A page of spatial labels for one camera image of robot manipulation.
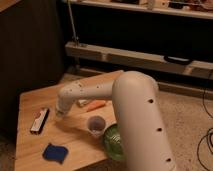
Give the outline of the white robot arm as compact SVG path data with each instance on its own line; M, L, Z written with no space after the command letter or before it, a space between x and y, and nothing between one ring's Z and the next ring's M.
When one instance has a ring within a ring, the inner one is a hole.
M56 114L66 116L79 99L110 99L129 171L177 171L157 93L154 78L127 71L107 83L65 85L58 92Z

